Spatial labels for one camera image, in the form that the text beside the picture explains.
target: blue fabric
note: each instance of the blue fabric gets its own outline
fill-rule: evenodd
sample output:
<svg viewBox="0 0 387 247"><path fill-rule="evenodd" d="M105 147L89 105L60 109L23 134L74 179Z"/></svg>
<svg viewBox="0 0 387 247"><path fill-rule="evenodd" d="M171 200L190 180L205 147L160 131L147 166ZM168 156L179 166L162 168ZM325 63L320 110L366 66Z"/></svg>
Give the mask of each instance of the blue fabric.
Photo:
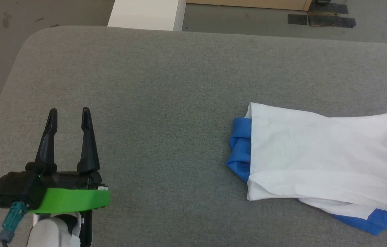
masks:
<svg viewBox="0 0 387 247"><path fill-rule="evenodd" d="M239 178L247 182L250 176L251 119L239 117L233 120L230 147L231 154L227 166ZM336 214L332 214L332 216L341 222L374 235L387 229L387 211L382 209L375 209L367 220Z"/></svg>

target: gray floor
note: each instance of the gray floor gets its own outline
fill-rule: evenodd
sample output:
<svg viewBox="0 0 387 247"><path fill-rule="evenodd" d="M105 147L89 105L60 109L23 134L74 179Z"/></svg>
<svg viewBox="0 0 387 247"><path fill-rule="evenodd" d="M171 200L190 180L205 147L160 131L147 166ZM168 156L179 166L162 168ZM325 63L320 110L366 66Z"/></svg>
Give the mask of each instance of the gray floor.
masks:
<svg viewBox="0 0 387 247"><path fill-rule="evenodd" d="M303 13L297 11L187 5L183 30L387 43L387 0L335 2L347 2L355 28L289 25L287 14ZM114 0L0 1L0 92L19 48L32 33L54 25L107 25L113 4Z"/></svg>
<svg viewBox="0 0 387 247"><path fill-rule="evenodd" d="M302 11L191 5L185 11L183 30L387 43L386 0L332 2L347 2L349 15L341 16L355 18L356 27L289 25L287 15L302 14Z"/></svg>

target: gray fabric surface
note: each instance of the gray fabric surface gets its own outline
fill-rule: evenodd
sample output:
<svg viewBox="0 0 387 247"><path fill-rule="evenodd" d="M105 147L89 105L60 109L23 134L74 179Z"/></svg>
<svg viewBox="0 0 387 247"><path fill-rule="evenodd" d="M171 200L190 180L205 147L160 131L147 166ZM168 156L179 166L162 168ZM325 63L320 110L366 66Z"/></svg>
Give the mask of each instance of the gray fabric surface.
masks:
<svg viewBox="0 0 387 247"><path fill-rule="evenodd" d="M58 27L31 36L0 97L0 176L33 161L50 108L74 170L93 114L111 205L94 246L387 246L295 200L246 200L225 166L249 102L329 117L387 112L387 44ZM0 209L0 225L7 212ZM27 217L11 246L23 246Z"/></svg>

